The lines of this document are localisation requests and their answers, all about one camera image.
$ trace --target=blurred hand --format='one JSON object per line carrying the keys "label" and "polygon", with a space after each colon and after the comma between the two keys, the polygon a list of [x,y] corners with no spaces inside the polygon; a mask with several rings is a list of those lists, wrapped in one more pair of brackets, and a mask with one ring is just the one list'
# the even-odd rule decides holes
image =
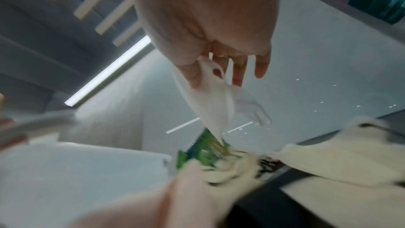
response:
{"label": "blurred hand", "polygon": [[134,1],[145,32],[192,87],[201,81],[197,59],[210,52],[224,72],[233,60],[234,85],[242,86],[248,55],[256,56],[256,78],[265,75],[278,0]]}
{"label": "blurred hand", "polygon": [[[0,94],[0,113],[1,113],[1,109],[3,107],[3,102],[4,102],[4,96],[2,94]],[[8,129],[8,128],[12,127],[12,125],[13,125],[13,120],[12,119],[0,117],[0,133],[1,133],[1,130]],[[13,146],[18,145],[18,144],[22,144],[26,140],[27,140],[27,138],[25,136],[23,136],[21,138],[18,138],[16,140],[13,140],[13,141],[10,141],[10,142],[6,143],[5,145],[0,145],[0,151],[2,151],[4,149],[7,149],[7,148],[10,148],[10,147],[13,147]]]}

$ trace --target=human hand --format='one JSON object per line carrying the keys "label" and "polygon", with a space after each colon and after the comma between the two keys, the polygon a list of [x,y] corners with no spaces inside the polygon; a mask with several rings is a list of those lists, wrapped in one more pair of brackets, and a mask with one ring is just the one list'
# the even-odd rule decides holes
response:
{"label": "human hand", "polygon": [[[2,94],[0,94],[0,111],[1,111],[1,109],[3,107],[3,102],[4,102],[4,96]],[[10,119],[10,118],[0,118],[0,134],[1,134],[2,130],[7,130],[8,128],[12,127],[13,122],[14,121],[12,119]],[[12,140],[12,141],[4,144],[4,145],[0,145],[0,152],[5,150],[5,149],[16,146],[18,144],[22,144],[26,140],[27,140],[26,136],[21,136],[21,137],[16,138],[16,139],[14,139],[14,140]]]}
{"label": "human hand", "polygon": [[134,0],[138,18],[154,45],[181,71],[191,87],[201,81],[198,58],[226,72],[234,62],[232,84],[241,86],[248,55],[256,56],[255,76],[270,63],[278,0]]}

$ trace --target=green snack package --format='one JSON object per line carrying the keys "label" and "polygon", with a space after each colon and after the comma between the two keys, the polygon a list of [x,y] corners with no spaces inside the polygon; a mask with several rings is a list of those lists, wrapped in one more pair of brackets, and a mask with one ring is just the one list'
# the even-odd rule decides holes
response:
{"label": "green snack package", "polygon": [[187,151],[178,151],[176,168],[181,169],[190,159],[198,160],[203,166],[214,166],[219,158],[229,154],[229,146],[225,141],[224,145],[218,142],[206,128]]}

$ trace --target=white plastic bag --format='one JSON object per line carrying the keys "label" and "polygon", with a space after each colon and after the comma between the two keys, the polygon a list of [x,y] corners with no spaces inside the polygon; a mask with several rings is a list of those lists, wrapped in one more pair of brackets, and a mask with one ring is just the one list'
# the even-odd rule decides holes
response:
{"label": "white plastic bag", "polygon": [[[231,122],[235,113],[242,113],[259,125],[270,124],[271,119],[245,90],[228,85],[222,68],[209,59],[198,60],[201,66],[201,84],[192,89],[188,81],[175,68],[174,78],[180,93],[210,132],[222,143],[222,130]],[[213,74],[221,71],[222,78]]]}

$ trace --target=fluorescent light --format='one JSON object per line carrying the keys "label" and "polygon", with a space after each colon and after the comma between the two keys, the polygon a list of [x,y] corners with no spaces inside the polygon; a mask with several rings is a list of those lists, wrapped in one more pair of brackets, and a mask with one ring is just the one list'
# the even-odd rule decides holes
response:
{"label": "fluorescent light", "polygon": [[183,128],[183,127],[185,127],[185,126],[187,126],[187,125],[189,125],[189,124],[191,124],[193,122],[196,122],[197,120],[200,120],[200,118],[195,118],[193,120],[190,120],[190,121],[188,121],[188,122],[186,122],[186,123],[184,123],[184,124],[182,124],[182,125],[180,125],[178,127],[175,127],[174,129],[170,129],[169,131],[166,131],[166,133],[170,134],[171,132],[174,132],[174,131],[176,131],[176,130],[178,130],[180,128]]}
{"label": "fluorescent light", "polygon": [[100,72],[97,76],[95,76],[89,83],[87,83],[84,87],[82,87],[79,91],[77,91],[74,95],[72,95],[65,104],[68,106],[73,106],[78,103],[81,99],[83,99],[88,93],[90,93],[94,88],[96,88],[99,84],[101,84],[104,80],[106,80],[111,74],[113,74],[116,70],[118,70],[122,65],[127,63],[132,57],[134,57],[137,53],[139,53],[142,49],[144,49],[147,45],[149,45],[151,39],[148,36],[143,37],[139,40],[135,45],[133,45],[130,49],[128,49],[125,53],[123,53],[118,59],[116,59],[113,63],[111,63],[107,68],[105,68],[102,72]]}
{"label": "fluorescent light", "polygon": [[228,133],[230,133],[230,132],[232,132],[232,131],[235,131],[235,130],[238,130],[239,128],[243,128],[243,127],[245,127],[245,126],[247,126],[247,125],[250,125],[250,124],[252,124],[252,123],[253,123],[253,121],[250,121],[249,123],[246,123],[246,124],[244,124],[244,125],[241,125],[240,127],[237,127],[237,128],[232,129],[232,130],[229,130]]}

